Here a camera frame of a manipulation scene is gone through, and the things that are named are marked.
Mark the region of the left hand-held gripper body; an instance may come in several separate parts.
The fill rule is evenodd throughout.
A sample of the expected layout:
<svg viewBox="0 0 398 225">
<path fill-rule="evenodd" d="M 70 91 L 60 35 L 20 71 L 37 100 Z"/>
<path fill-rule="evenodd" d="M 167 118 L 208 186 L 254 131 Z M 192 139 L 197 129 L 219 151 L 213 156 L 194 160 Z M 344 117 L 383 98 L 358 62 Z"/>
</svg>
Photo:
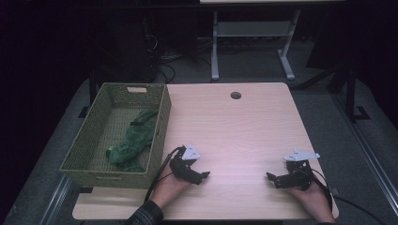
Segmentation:
<svg viewBox="0 0 398 225">
<path fill-rule="evenodd" d="M 200 157 L 190 143 L 188 146 L 178 147 L 176 155 L 170 162 L 170 168 L 174 176 L 180 180 L 186 180 L 188 176 L 200 176 L 199 172 L 191 169 L 191 165 Z"/>
</svg>

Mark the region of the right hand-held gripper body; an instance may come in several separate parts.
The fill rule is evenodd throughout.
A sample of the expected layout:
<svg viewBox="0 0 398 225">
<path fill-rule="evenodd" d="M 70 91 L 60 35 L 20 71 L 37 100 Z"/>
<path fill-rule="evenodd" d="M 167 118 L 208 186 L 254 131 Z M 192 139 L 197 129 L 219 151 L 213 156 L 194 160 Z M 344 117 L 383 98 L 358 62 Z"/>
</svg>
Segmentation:
<svg viewBox="0 0 398 225">
<path fill-rule="evenodd" d="M 320 158 L 317 153 L 298 149 L 286 156 L 284 159 L 288 174 L 280 178 L 280 187 L 308 189 L 314 177 L 309 160 L 317 158 Z"/>
</svg>

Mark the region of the green plush garment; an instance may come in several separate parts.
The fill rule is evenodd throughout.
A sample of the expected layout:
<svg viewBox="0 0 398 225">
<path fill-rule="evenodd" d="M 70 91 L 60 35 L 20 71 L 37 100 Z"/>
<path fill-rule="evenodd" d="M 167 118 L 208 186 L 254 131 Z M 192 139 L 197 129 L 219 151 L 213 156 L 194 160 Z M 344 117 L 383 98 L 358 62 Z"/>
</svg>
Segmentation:
<svg viewBox="0 0 398 225">
<path fill-rule="evenodd" d="M 144 167 L 138 158 L 152 144 L 158 110 L 142 110 L 130 123 L 125 136 L 116 146 L 110 146 L 106 157 L 111 165 L 127 173 L 143 173 Z"/>
</svg>

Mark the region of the green woven basket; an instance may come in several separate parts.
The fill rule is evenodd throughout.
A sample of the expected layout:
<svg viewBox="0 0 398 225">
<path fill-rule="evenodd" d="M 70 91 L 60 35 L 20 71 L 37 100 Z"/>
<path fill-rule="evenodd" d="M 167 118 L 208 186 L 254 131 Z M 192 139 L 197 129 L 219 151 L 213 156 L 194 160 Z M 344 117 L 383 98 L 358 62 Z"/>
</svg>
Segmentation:
<svg viewBox="0 0 398 225">
<path fill-rule="evenodd" d="M 171 107 L 165 84 L 104 83 L 60 171 L 82 187 L 149 188 L 161 166 Z M 139 113 L 149 110 L 157 112 L 153 138 L 131 160 L 134 169 L 112 163 L 107 150 L 116 148 Z"/>
</svg>

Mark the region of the person's right hand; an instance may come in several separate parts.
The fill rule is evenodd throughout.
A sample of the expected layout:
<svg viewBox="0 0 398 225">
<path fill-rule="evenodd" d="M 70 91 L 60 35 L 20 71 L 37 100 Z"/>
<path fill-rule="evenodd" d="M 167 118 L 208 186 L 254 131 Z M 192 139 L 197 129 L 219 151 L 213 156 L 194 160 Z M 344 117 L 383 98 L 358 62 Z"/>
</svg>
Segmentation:
<svg viewBox="0 0 398 225">
<path fill-rule="evenodd" d="M 318 224 L 336 223 L 323 189 L 315 182 L 312 182 L 306 190 L 300 190 L 298 187 L 291 187 L 287 188 L 285 191 L 294 196 L 303 209 Z"/>
</svg>

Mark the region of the person's left hand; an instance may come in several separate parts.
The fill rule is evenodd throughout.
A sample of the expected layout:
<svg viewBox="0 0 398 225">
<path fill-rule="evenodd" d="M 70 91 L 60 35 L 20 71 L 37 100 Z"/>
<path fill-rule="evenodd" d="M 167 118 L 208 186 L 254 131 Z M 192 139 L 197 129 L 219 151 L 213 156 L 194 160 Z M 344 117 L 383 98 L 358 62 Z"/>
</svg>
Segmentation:
<svg viewBox="0 0 398 225">
<path fill-rule="evenodd" d="M 182 194 L 191 183 L 180 180 L 172 174 L 169 165 L 166 165 L 161 173 L 161 180 L 155 186 L 149 200 L 154 202 L 160 209 L 164 209 Z"/>
</svg>

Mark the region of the black metal stand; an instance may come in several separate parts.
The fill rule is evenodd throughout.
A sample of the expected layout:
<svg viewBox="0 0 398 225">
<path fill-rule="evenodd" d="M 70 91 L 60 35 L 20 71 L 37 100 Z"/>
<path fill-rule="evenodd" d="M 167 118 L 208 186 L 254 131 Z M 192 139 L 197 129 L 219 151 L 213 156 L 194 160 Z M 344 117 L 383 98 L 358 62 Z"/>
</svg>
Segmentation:
<svg viewBox="0 0 398 225">
<path fill-rule="evenodd" d="M 96 78 L 96 73 L 92 72 L 89 76 L 88 79 L 88 86 L 89 86 L 89 105 L 84 106 L 79 114 L 79 118 L 85 118 L 88 114 L 88 111 L 90 110 L 95 97 L 97 95 L 97 89 L 98 89 L 98 83 L 97 83 L 97 78 Z"/>
<path fill-rule="evenodd" d="M 355 105 L 356 73 L 351 64 L 339 63 L 326 69 L 306 82 L 291 87 L 291 90 L 304 90 L 310 86 L 331 77 L 327 90 L 331 94 L 339 94 L 345 88 L 344 111 L 349 120 L 356 123 L 358 120 L 369 120 L 370 116 L 362 106 Z"/>
</svg>

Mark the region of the dark cabinet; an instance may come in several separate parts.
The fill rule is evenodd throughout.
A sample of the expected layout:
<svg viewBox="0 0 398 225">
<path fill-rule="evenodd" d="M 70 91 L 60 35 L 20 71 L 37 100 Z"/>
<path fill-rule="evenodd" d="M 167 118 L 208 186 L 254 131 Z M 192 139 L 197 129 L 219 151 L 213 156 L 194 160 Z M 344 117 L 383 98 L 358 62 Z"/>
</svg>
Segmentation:
<svg viewBox="0 0 398 225">
<path fill-rule="evenodd" d="M 140 17 L 110 15 L 96 45 L 100 52 L 97 72 L 103 83 L 152 83 L 156 79 L 157 68 L 147 52 Z"/>
</svg>

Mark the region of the metal floor rail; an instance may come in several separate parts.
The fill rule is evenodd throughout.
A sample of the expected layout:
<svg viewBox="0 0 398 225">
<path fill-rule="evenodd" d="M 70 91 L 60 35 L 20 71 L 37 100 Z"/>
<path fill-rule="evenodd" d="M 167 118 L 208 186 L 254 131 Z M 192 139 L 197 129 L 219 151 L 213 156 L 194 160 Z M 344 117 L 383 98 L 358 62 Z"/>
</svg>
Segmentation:
<svg viewBox="0 0 398 225">
<path fill-rule="evenodd" d="M 61 176 L 54 192 L 51 196 L 50 202 L 48 203 L 43 216 L 39 222 L 39 225 L 54 225 L 55 219 L 59 214 L 62 204 L 68 195 L 68 191 L 71 185 L 71 180 L 65 175 Z"/>
<path fill-rule="evenodd" d="M 341 98 L 339 96 L 332 95 L 331 99 L 334 102 L 337 110 L 343 117 L 344 122 L 354 136 L 356 142 L 360 146 L 363 157 L 368 164 L 372 174 L 374 175 L 376 182 L 384 193 L 392 211 L 394 212 L 395 216 L 398 217 L 398 189 L 393 185 L 392 181 L 386 174 L 379 160 L 376 158 L 376 155 L 373 152 L 371 145 L 365 140 L 365 137 L 358 127 L 358 124 L 351 120 L 346 114 L 344 109 L 344 103 Z"/>
</svg>

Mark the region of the white metal desk frame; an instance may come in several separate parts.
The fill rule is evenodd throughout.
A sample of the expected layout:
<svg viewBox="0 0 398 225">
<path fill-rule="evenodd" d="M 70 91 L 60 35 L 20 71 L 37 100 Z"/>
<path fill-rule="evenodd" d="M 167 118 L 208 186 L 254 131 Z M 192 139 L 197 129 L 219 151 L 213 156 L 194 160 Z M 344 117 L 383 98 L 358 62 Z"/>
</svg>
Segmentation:
<svg viewBox="0 0 398 225">
<path fill-rule="evenodd" d="M 199 0 L 201 7 L 210 7 L 213 11 L 212 49 L 210 57 L 211 80 L 220 78 L 218 41 L 220 38 L 284 38 L 284 45 L 277 50 L 284 75 L 288 81 L 296 79 L 287 54 L 299 22 L 301 11 L 305 7 L 320 4 L 334 4 L 344 0 Z M 264 21 L 220 21 L 219 14 L 225 9 L 231 10 L 270 10 L 277 12 L 291 10 L 289 19 L 267 19 Z"/>
</svg>

